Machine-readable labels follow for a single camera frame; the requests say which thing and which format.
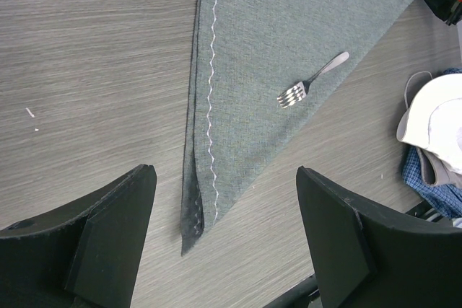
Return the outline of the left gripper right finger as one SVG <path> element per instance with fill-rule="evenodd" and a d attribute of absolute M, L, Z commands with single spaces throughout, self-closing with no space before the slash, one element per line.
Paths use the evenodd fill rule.
<path fill-rule="evenodd" d="M 296 175 L 324 307 L 459 307 L 461 230 L 395 211 L 318 172 Z"/>

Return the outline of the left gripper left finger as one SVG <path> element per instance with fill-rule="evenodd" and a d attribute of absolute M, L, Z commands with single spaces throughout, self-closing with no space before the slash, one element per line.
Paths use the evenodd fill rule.
<path fill-rule="evenodd" d="M 2 307 L 130 307 L 157 175 L 106 186 L 1 230 Z"/>

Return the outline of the grey napkin white stitching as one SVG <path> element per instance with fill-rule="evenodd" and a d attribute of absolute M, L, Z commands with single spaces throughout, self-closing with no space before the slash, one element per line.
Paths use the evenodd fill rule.
<path fill-rule="evenodd" d="M 413 0 L 198 0 L 188 91 L 182 253 L 233 207 Z M 305 99 L 277 97 L 342 52 Z"/>

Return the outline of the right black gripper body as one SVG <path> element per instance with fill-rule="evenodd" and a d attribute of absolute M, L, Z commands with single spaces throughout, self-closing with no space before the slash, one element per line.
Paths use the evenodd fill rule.
<path fill-rule="evenodd" d="M 461 21 L 462 0 L 454 0 L 448 13 L 448 18 L 445 21 L 447 26 L 456 25 Z"/>

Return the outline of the silver metal fork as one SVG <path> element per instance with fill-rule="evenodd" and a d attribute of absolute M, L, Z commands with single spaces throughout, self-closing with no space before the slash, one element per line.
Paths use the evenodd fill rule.
<path fill-rule="evenodd" d="M 322 74 L 327 73 L 328 71 L 340 66 L 349 59 L 348 52 L 342 52 L 337 56 L 333 57 L 326 65 L 324 65 L 318 72 L 312 75 L 309 79 L 298 82 L 293 85 L 291 88 L 287 89 L 285 92 L 282 92 L 277 97 L 277 102 L 281 109 L 293 106 L 295 103 L 305 99 L 308 95 L 310 85 Z"/>

